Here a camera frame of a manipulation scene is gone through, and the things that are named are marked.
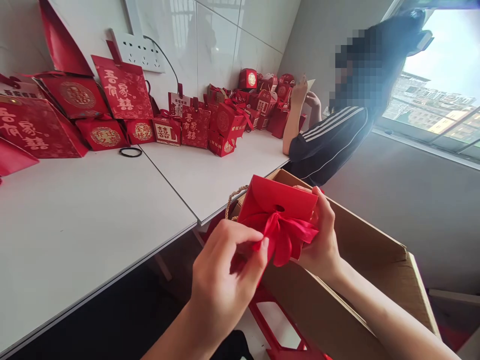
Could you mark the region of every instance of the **red gift box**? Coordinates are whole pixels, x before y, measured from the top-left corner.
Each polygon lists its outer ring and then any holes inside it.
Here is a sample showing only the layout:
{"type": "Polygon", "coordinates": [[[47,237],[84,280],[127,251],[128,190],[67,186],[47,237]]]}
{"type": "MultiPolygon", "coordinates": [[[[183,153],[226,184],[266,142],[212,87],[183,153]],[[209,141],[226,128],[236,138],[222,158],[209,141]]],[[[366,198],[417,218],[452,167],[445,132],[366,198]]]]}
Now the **red gift box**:
{"type": "Polygon", "coordinates": [[[255,130],[255,129],[257,128],[258,124],[259,124],[260,111],[254,110],[254,109],[252,109],[251,107],[247,107],[247,108],[245,108],[244,110],[245,110],[245,112],[246,112],[247,114],[250,115],[250,122],[251,122],[251,124],[253,125],[253,127],[250,128],[250,125],[247,124],[246,130],[247,130],[247,131],[255,130]]]}
{"type": "Polygon", "coordinates": [[[150,119],[124,120],[126,137],[131,145],[153,143],[155,141],[154,125],[150,119]]]}
{"type": "Polygon", "coordinates": [[[278,101],[278,95],[274,91],[262,90],[258,94],[258,101],[256,109],[260,111],[260,114],[264,117],[269,116],[278,101]]]}
{"type": "Polygon", "coordinates": [[[192,106],[192,98],[184,95],[184,89],[181,83],[178,84],[178,93],[168,93],[168,109],[172,116],[181,118],[184,106],[192,106]]]}
{"type": "Polygon", "coordinates": [[[152,119],[149,93],[140,66],[121,62],[115,45],[107,40],[113,60],[92,55],[91,58],[115,119],[152,119]]]}
{"type": "Polygon", "coordinates": [[[203,110],[194,97],[193,106],[183,106],[181,119],[181,144],[206,149],[209,145],[211,112],[203,110]]]}
{"type": "Polygon", "coordinates": [[[182,123],[178,116],[171,116],[167,110],[160,110],[160,116],[153,119],[156,142],[180,146],[182,140],[182,123]]]}
{"type": "Polygon", "coordinates": [[[52,71],[36,74],[33,79],[70,119],[97,118],[110,114],[93,77],[52,71]]]}
{"type": "Polygon", "coordinates": [[[235,101],[237,104],[248,104],[250,100],[250,93],[240,89],[235,89],[230,99],[235,101]]]}
{"type": "Polygon", "coordinates": [[[278,100],[283,102],[283,103],[288,103],[290,102],[290,97],[292,96],[292,87],[290,86],[289,83],[287,82],[282,82],[278,84],[276,88],[276,93],[278,95],[278,100]]]}
{"type": "Polygon", "coordinates": [[[268,122],[267,131],[279,139],[284,137],[285,125],[287,125],[287,119],[289,118],[290,110],[275,109],[271,114],[270,121],[268,122]]]}
{"type": "Polygon", "coordinates": [[[208,102],[210,104],[221,104],[223,103],[226,99],[230,97],[232,94],[231,90],[227,90],[226,88],[219,88],[215,87],[212,84],[210,84],[206,90],[206,95],[208,98],[208,102]]]}
{"type": "Polygon", "coordinates": [[[0,135],[38,159],[82,158],[77,129],[45,99],[0,96],[0,135]]]}
{"type": "Polygon", "coordinates": [[[250,126],[250,116],[242,108],[227,99],[218,106],[216,118],[211,129],[220,133],[226,139],[236,139],[243,135],[247,124],[250,126]]]}
{"type": "Polygon", "coordinates": [[[277,75],[268,73],[258,82],[258,84],[260,90],[265,89],[274,92],[279,84],[279,79],[277,78],[277,75]]]}
{"type": "MultiPolygon", "coordinates": [[[[270,239],[268,260],[283,266],[299,259],[303,245],[310,244],[318,229],[310,223],[318,196],[253,175],[241,206],[238,222],[270,239]]],[[[261,244],[255,244],[254,250],[261,244]]]]}
{"type": "Polygon", "coordinates": [[[294,76],[292,74],[283,74],[278,79],[278,84],[283,84],[283,83],[290,84],[290,86],[294,86],[295,85],[294,76]]]}
{"type": "Polygon", "coordinates": [[[234,152],[235,142],[236,139],[226,139],[216,131],[208,131],[208,148],[221,158],[234,152]]]}
{"type": "Polygon", "coordinates": [[[258,86],[257,71],[250,68],[244,68],[238,78],[239,89],[256,89],[258,86]]]}
{"type": "Polygon", "coordinates": [[[0,177],[16,173],[39,162],[32,154],[0,137],[0,177]]]}
{"type": "Polygon", "coordinates": [[[267,116],[260,115],[260,118],[258,119],[258,125],[256,126],[256,128],[258,130],[265,130],[269,126],[269,121],[270,121],[269,116],[267,117],[267,116]]]}
{"type": "Polygon", "coordinates": [[[87,118],[77,120],[75,125],[88,141],[93,151],[125,148],[129,146],[120,124],[115,119],[87,118]]]}

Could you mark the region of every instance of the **red stool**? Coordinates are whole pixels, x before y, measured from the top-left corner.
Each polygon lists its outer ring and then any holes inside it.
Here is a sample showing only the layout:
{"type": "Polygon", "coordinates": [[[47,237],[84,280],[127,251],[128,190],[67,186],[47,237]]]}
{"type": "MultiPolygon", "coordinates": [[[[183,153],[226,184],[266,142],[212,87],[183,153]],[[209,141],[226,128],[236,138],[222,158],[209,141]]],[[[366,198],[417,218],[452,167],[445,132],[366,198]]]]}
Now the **red stool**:
{"type": "Polygon", "coordinates": [[[248,308],[255,318],[255,321],[263,333],[263,336],[265,336],[265,339],[270,345],[270,349],[267,349],[266,352],[271,360],[332,360],[329,356],[321,352],[311,341],[302,336],[299,329],[294,324],[292,319],[290,319],[290,317],[287,315],[285,310],[280,306],[272,294],[270,294],[270,292],[262,285],[259,285],[255,295],[253,296],[253,299],[248,305],[248,308]],[[273,331],[270,329],[269,324],[262,315],[262,312],[258,307],[259,303],[275,303],[278,305],[290,323],[291,327],[295,330],[300,338],[300,344],[296,349],[280,345],[273,331]]]}

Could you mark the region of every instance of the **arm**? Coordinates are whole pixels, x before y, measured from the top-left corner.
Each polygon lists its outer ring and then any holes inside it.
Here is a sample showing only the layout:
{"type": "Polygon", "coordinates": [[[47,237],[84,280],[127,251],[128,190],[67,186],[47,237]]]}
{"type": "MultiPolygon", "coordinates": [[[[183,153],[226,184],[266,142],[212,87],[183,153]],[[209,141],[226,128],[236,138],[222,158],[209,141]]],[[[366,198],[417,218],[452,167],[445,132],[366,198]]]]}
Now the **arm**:
{"type": "Polygon", "coordinates": [[[318,195],[315,214],[320,232],[310,246],[304,247],[298,263],[345,297],[394,359],[460,360],[432,332],[340,257],[335,214],[318,187],[312,192],[318,195]]]}
{"type": "Polygon", "coordinates": [[[193,263],[190,301],[142,360],[208,360],[239,322],[267,266],[269,239],[222,220],[193,263]],[[240,273],[230,274],[237,246],[262,241],[240,273]]]}
{"type": "Polygon", "coordinates": [[[302,106],[307,96],[307,78],[305,75],[300,82],[295,85],[291,94],[291,109],[286,121],[285,130],[283,131],[283,153],[290,153],[290,144],[292,140],[299,135],[300,115],[302,114],[302,106]]]}

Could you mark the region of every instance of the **white table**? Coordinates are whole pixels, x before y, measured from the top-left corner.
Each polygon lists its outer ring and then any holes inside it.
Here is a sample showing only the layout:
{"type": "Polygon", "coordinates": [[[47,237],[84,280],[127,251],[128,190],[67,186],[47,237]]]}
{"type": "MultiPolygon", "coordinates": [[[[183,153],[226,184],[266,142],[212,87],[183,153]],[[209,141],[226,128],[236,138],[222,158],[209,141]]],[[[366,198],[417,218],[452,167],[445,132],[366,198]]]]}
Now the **white table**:
{"type": "Polygon", "coordinates": [[[265,177],[289,161],[282,140],[266,130],[245,133],[224,157],[191,146],[148,143],[141,148],[201,225],[222,211],[229,195],[248,185],[253,174],[265,177]]]}
{"type": "Polygon", "coordinates": [[[0,358],[196,223],[145,155],[89,152],[42,160],[6,177],[0,186],[0,358]]]}

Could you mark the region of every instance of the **red ribbon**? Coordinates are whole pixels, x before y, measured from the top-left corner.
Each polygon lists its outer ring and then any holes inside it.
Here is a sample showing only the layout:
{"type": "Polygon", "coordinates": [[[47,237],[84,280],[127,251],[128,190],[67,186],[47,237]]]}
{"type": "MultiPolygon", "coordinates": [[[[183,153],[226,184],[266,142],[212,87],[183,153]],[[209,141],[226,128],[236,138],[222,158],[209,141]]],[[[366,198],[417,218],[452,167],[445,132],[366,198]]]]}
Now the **red ribbon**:
{"type": "MultiPolygon", "coordinates": [[[[319,230],[308,221],[282,216],[281,212],[258,213],[245,218],[243,225],[262,229],[263,235],[270,239],[268,244],[268,261],[272,258],[276,267],[286,265],[290,258],[299,259],[304,243],[310,244],[319,230]]],[[[253,245],[253,250],[258,251],[261,244],[253,245]]]]}
{"type": "Polygon", "coordinates": [[[245,110],[242,110],[237,104],[235,104],[232,101],[232,99],[229,99],[229,98],[225,99],[224,104],[232,108],[233,110],[235,110],[238,115],[243,116],[246,119],[246,122],[250,127],[250,129],[254,128],[254,126],[252,125],[252,122],[250,121],[250,115],[247,112],[245,112],[245,110]]]}

